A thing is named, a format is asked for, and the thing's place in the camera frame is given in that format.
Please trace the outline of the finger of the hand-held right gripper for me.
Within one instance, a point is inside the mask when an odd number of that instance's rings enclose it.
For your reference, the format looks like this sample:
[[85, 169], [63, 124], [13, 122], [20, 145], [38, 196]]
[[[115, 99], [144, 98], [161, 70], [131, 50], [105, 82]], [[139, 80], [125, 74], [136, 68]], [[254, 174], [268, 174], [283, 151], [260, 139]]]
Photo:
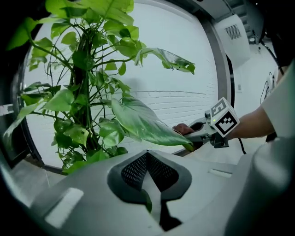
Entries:
[[207, 143], [210, 140], [211, 136], [212, 136], [212, 129], [203, 128], [201, 130], [194, 131], [190, 134], [186, 134], [184, 137], [191, 142]]
[[201, 124], [209, 124], [207, 118], [205, 118], [205, 117], [198, 118], [198, 119], [194, 120], [193, 122], [191, 122], [189, 124], [189, 126], [201, 126]]

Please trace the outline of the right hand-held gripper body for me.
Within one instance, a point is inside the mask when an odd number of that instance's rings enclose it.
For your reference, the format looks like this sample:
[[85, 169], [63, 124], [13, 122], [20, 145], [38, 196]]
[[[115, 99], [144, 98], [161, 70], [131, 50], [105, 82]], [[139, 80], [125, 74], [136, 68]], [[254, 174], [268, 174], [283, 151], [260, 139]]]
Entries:
[[239, 118], [230, 105], [230, 103], [222, 97], [205, 112], [205, 120], [208, 125], [208, 135], [211, 145], [214, 148], [228, 147], [226, 136], [240, 123]]

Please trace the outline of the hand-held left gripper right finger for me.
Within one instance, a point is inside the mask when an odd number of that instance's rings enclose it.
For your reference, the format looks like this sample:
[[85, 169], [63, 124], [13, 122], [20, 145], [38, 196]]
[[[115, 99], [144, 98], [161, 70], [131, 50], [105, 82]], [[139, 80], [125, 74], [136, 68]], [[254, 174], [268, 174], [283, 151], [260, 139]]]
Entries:
[[147, 152], [149, 236], [225, 236], [232, 207], [223, 191], [236, 166]]

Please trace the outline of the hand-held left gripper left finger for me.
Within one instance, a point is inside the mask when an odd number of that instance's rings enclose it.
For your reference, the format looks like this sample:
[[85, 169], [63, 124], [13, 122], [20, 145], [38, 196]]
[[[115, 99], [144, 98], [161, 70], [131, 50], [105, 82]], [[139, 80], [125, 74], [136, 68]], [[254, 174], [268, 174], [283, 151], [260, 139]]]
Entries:
[[107, 184], [114, 166], [145, 153], [128, 153], [86, 165], [41, 192], [31, 210], [62, 235], [159, 236], [163, 230], [146, 207], [122, 201]]

